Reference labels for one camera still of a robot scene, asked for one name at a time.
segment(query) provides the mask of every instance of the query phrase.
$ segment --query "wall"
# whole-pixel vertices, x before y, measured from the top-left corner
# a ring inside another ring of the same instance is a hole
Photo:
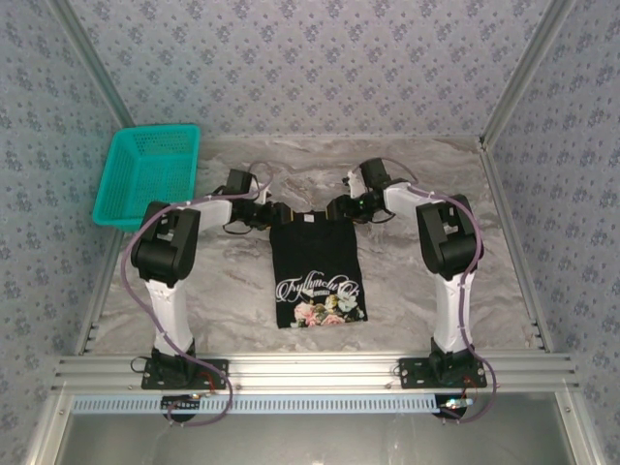
[[[620,4],[578,0],[493,153],[557,351],[620,463]]]
[[[0,463],[20,463],[69,354],[107,232],[91,221],[113,123],[43,0],[0,2]]]
[[[137,124],[480,134],[547,0],[72,0]]]

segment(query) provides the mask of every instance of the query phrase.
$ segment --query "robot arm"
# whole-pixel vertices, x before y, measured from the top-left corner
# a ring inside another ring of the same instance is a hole
[[[414,194],[408,187],[408,182],[387,187],[384,191],[386,209],[396,216],[418,221],[422,256],[428,269],[435,274],[437,320],[433,341],[445,354],[458,353],[467,349],[458,319],[459,285],[462,272],[476,252],[476,240],[471,237],[473,231],[469,234],[462,232],[466,226],[464,217],[459,217],[460,212],[455,212],[454,207]],[[463,196],[458,199],[467,204]],[[455,228],[451,233],[454,235],[446,232],[444,224],[448,228]],[[466,278],[463,312],[465,330],[470,341],[469,302],[474,274],[472,272]]]
[[[412,192],[409,189],[411,184],[403,179],[392,180],[381,159],[368,160],[359,168],[362,179],[349,172],[346,182],[351,196],[332,201],[328,207],[329,216],[351,217],[363,223],[371,221],[376,212],[384,210],[416,220],[424,263],[435,275],[437,320],[431,339],[432,352],[428,360],[423,360],[427,372],[413,375],[415,383],[432,378],[438,386],[447,386],[462,382],[463,377],[470,377],[478,379],[479,386],[485,386],[486,381],[479,373],[481,366],[469,352],[459,323],[461,279],[476,253],[473,225],[461,210],[450,203]],[[464,196],[452,198],[471,211]],[[463,323],[469,341],[472,341],[469,313],[474,274],[472,272],[466,276],[463,286]],[[420,364],[417,359],[411,363],[413,367]]]
[[[231,170],[227,185],[221,189],[225,195],[234,195],[257,191],[260,187],[250,173]],[[144,280],[157,319],[171,341],[188,354],[194,351],[194,337],[187,320],[185,278],[194,266],[198,235],[209,228],[226,226],[239,217],[253,221],[263,210],[266,193],[267,189],[261,190],[253,201],[214,200],[179,207],[151,226],[132,251],[132,265]],[[167,203],[152,202],[144,222],[167,206]],[[157,333],[153,354],[174,357],[176,352],[163,334]]]

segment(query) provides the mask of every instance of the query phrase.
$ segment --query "black mounting bracket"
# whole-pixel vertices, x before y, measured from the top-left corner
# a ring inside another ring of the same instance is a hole
[[[187,351],[195,355],[194,343]],[[229,373],[230,363],[224,358],[201,358],[218,370]],[[182,356],[169,356],[157,349],[151,352],[142,373],[141,387],[144,390],[226,390],[226,382],[215,373],[197,365]]]
[[[484,366],[467,349],[444,354],[433,340],[431,347],[432,352],[427,358],[398,359],[398,375],[403,389],[486,388]]]

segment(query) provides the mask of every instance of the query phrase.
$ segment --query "basket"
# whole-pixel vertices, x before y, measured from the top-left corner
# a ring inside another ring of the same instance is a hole
[[[190,200],[200,138],[201,130],[193,124],[117,132],[95,200],[94,222],[135,232],[151,202]]]

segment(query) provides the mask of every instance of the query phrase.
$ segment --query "marble table surface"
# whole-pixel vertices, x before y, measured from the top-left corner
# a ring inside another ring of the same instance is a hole
[[[464,194],[479,219],[485,255],[472,290],[471,325],[477,348],[535,346],[532,328],[473,139],[223,139],[204,140],[196,194],[225,183],[230,168],[268,161],[273,201],[297,211],[323,209],[346,193],[341,179],[371,157],[407,164],[420,186]],[[386,163],[392,176],[406,177]],[[257,167],[266,179],[264,167]],[[243,229],[244,225],[231,228]],[[189,320],[199,352],[413,351],[430,347],[435,287],[419,250],[418,227],[399,218],[356,226],[366,292],[367,323],[278,329],[268,232],[235,236],[203,232],[187,282]],[[148,299],[137,272],[132,286]],[[93,352],[147,353],[154,329],[121,286],[116,266]]]

